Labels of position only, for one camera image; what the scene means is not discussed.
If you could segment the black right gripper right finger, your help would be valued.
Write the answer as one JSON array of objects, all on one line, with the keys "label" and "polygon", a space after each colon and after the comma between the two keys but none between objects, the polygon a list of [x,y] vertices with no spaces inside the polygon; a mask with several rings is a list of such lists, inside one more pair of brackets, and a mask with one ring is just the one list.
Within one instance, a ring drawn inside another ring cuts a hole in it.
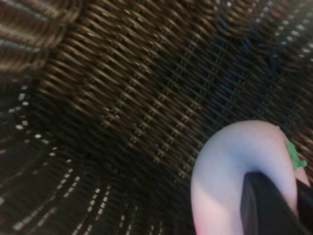
[{"label": "black right gripper right finger", "polygon": [[313,234],[313,188],[297,179],[298,212],[301,223]]}]

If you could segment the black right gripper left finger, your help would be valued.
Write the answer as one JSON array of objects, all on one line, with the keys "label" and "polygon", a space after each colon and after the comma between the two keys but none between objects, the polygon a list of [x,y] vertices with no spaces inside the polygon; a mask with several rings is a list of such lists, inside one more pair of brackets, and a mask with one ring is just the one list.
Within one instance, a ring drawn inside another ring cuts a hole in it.
[{"label": "black right gripper left finger", "polygon": [[273,182],[264,174],[244,177],[241,221],[245,235],[309,235]]}]

